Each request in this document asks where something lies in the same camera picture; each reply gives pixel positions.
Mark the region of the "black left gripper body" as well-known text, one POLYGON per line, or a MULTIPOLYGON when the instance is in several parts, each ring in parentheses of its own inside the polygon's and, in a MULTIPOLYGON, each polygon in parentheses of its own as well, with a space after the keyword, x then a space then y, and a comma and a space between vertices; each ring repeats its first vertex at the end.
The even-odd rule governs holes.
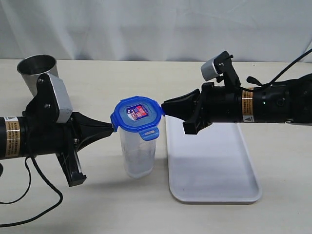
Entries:
POLYGON ((78 151, 84 147, 87 117, 73 112, 65 123, 56 123, 52 116, 48 110, 42 113, 35 107, 22 112, 21 155, 56 154, 68 185, 81 185, 86 175, 81 171, 78 151))

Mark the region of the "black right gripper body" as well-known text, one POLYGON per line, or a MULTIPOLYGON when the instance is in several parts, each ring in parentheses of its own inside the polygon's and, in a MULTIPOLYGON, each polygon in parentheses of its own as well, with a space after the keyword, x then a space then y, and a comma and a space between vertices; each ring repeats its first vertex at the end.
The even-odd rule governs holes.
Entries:
POLYGON ((204 83, 186 95, 184 133, 196 135, 213 123, 242 122, 242 91, 204 83))

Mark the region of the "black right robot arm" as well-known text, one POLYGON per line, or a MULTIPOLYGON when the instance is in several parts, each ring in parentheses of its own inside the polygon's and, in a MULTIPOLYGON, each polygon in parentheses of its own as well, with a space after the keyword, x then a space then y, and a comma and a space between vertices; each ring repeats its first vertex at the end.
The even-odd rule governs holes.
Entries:
POLYGON ((213 123, 312 123, 312 76, 274 82, 250 91, 229 89, 213 82, 166 100, 165 115, 183 121, 184 133, 196 135, 213 123))

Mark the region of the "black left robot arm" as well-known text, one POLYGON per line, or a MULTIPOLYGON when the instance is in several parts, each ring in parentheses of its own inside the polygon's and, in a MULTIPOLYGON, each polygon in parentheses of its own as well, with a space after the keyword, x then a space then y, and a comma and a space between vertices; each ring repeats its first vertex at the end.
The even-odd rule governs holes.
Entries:
POLYGON ((78 151, 114 132, 111 123, 73 112, 66 123, 36 117, 1 117, 0 158, 55 154, 70 187, 86 180, 78 151))

